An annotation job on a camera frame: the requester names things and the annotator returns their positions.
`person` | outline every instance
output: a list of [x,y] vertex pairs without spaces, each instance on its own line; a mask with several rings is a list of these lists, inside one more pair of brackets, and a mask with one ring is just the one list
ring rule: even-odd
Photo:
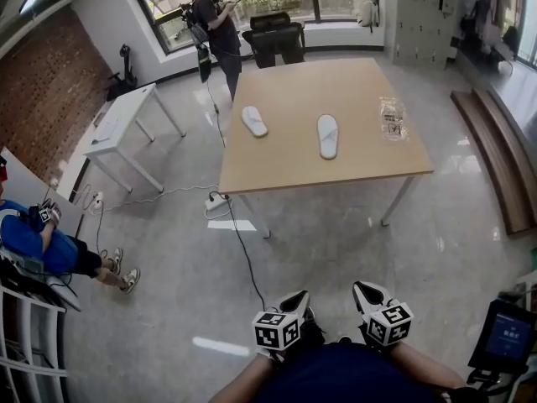
[[[3,183],[0,181],[0,212],[9,209],[25,214],[29,212],[15,201],[3,199]],[[111,258],[103,259],[90,251],[85,242],[66,236],[56,226],[57,220],[50,219],[37,233],[18,217],[7,215],[0,223],[0,234],[9,250],[42,260],[47,274],[87,275],[105,285],[116,286],[124,293],[133,290],[140,279],[140,269],[135,268],[123,277],[119,276],[123,261],[120,248],[115,249]]]
[[238,77],[242,71],[241,43],[235,24],[229,16],[235,6],[235,3],[228,3],[221,10],[216,4],[216,0],[192,1],[192,13],[209,35],[211,53],[216,57],[226,75],[232,100],[235,98]]
[[[437,403],[445,401],[441,398],[442,390],[453,390],[458,395],[469,392],[472,397],[467,401],[472,403],[486,401],[476,397],[472,393],[475,390],[465,388],[464,380],[453,370],[405,343],[395,343],[379,352],[369,346],[352,343],[349,337],[323,345],[322,331],[318,329],[317,332],[320,344],[306,345],[296,351],[295,345],[302,344],[302,337],[281,354],[284,356],[283,363],[257,354],[210,403]],[[309,340],[319,342],[319,338]],[[452,398],[451,401],[465,400]]]

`white cable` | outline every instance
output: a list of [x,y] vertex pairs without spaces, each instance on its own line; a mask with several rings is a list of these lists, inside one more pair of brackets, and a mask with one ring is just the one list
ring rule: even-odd
[[[75,194],[79,194],[81,192],[84,192],[84,190],[87,188],[87,187],[90,187],[91,189],[91,185],[90,184],[87,184],[84,189],[82,191],[75,191],[73,190],[73,192]],[[171,194],[173,192],[177,192],[177,191],[190,191],[190,190],[195,190],[195,189],[199,189],[199,190],[208,190],[209,188],[216,188],[218,189],[218,186],[216,185],[208,185],[208,186],[191,186],[189,188],[175,188],[174,190],[169,190],[169,191],[164,191],[164,192],[161,192],[160,194],[158,194],[156,197],[154,198],[147,198],[147,199],[144,199],[144,200],[132,200],[132,201],[126,201],[124,203],[119,203],[115,206],[112,206],[112,207],[108,207],[102,211],[99,211],[99,212],[93,212],[90,208],[88,210],[88,212],[93,216],[93,217],[97,217],[101,214],[103,214],[104,212],[110,212],[114,209],[117,209],[118,207],[121,207],[121,206],[126,206],[126,205],[132,205],[134,203],[152,203],[152,202],[156,202],[160,197],[162,196],[165,196],[166,194]],[[88,191],[86,196],[88,196],[90,193],[98,193],[97,191]],[[233,207],[233,200],[230,201],[230,206]],[[205,218],[206,219],[209,219],[209,220],[212,220],[212,219],[218,219],[218,218],[221,218],[221,217],[225,217],[226,215],[229,215],[231,213],[231,207],[229,208],[229,210],[227,212],[224,212],[224,213],[221,213],[220,215],[215,215],[214,217],[209,217],[207,216],[207,210],[204,211],[204,215],[205,215]]]
[[216,188],[218,189],[218,186],[216,185],[209,185],[209,186],[191,186],[190,188],[175,188],[174,190],[169,190],[169,191],[164,191],[164,192],[161,192],[160,194],[158,194],[155,198],[147,198],[147,199],[144,199],[144,200],[132,200],[132,201],[126,201],[124,203],[119,203],[118,205],[116,206],[112,206],[112,207],[109,207],[107,209],[104,209],[103,211],[101,212],[98,212],[98,213],[92,213],[93,216],[96,216],[96,215],[100,215],[101,213],[104,213],[104,212],[110,212],[114,209],[117,209],[118,207],[121,207],[121,206],[125,206],[125,205],[132,205],[134,203],[152,203],[152,202],[155,202],[157,201],[160,197],[162,196],[165,196],[166,194],[171,194],[172,192],[177,192],[177,191],[190,191],[190,190],[194,190],[194,189],[200,189],[200,190],[208,190],[209,188]]
[[208,211],[205,210],[205,212],[204,212],[205,218],[207,218],[208,220],[212,220],[212,219],[217,219],[217,218],[221,218],[221,217],[225,217],[226,215],[229,215],[229,214],[232,212],[233,200],[230,200],[229,203],[230,203],[230,204],[229,204],[229,210],[228,210],[227,212],[224,212],[224,213],[222,213],[222,214],[220,214],[220,215],[216,215],[216,216],[214,216],[214,217],[208,217],[208,216],[207,216],[207,212],[208,212]]
[[[93,203],[93,201],[95,200],[95,197],[97,196],[97,194],[99,194],[98,191],[92,191],[91,190],[91,184],[86,184],[86,186],[84,186],[84,188],[82,188],[81,191],[71,190],[71,192],[74,192],[75,194],[80,194],[78,196],[78,198],[73,199],[73,204],[77,205],[78,202],[80,201],[80,199],[82,199],[82,209],[85,210],[85,211],[87,211],[88,207],[90,207],[91,204]],[[91,201],[88,204],[86,204],[86,199],[89,196],[91,196]]]

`white slipper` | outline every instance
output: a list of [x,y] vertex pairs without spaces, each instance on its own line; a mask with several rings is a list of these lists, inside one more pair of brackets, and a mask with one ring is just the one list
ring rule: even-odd
[[337,155],[337,122],[331,115],[321,115],[317,121],[321,157],[333,160]]
[[242,110],[242,122],[256,138],[262,138],[269,132],[259,115],[259,110],[254,106],[246,106]]

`sneaker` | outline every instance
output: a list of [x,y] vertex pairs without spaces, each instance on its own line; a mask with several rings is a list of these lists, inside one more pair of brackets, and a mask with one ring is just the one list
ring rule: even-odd
[[48,198],[45,201],[43,201],[43,204],[39,209],[50,209],[50,205],[52,205],[52,199]]
[[121,288],[121,291],[123,291],[125,294],[128,294],[129,292],[133,290],[134,286],[140,280],[140,269],[138,267],[136,269],[132,269],[130,272],[124,275],[121,279],[123,280],[123,282],[127,284],[127,287]]
[[112,261],[112,273],[119,275],[121,272],[121,262],[123,261],[123,250],[121,248],[116,248],[114,256],[109,260]]

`monitor screen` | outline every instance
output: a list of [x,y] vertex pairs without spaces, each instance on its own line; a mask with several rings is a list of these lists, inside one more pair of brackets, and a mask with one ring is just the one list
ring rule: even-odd
[[524,356],[531,337],[531,327],[527,322],[497,314],[485,351],[501,357],[520,359]]

